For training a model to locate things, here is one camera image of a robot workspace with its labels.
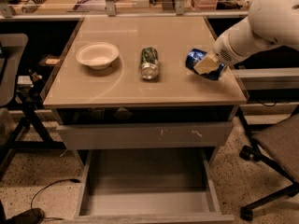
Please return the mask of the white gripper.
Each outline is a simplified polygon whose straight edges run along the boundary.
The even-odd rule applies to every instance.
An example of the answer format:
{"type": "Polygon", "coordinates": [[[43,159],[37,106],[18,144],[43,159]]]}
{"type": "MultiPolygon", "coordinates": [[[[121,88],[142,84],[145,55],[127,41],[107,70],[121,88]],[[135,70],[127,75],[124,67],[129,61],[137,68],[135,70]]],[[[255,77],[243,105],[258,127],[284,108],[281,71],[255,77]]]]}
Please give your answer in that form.
{"type": "Polygon", "coordinates": [[[234,66],[246,60],[246,57],[237,54],[230,43],[229,33],[223,32],[215,41],[213,52],[207,53],[203,59],[194,66],[194,70],[202,75],[208,74],[219,68],[220,62],[234,66]]]}

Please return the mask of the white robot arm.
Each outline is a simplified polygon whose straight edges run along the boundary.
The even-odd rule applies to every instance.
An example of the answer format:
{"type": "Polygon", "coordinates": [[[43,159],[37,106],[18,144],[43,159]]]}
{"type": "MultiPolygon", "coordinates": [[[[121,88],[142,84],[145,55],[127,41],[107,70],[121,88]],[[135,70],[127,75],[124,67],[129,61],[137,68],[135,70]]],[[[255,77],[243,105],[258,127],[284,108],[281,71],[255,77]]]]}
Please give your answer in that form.
{"type": "Polygon", "coordinates": [[[208,74],[281,46],[299,50],[299,0],[253,0],[248,16],[223,32],[193,69],[208,74]]]}

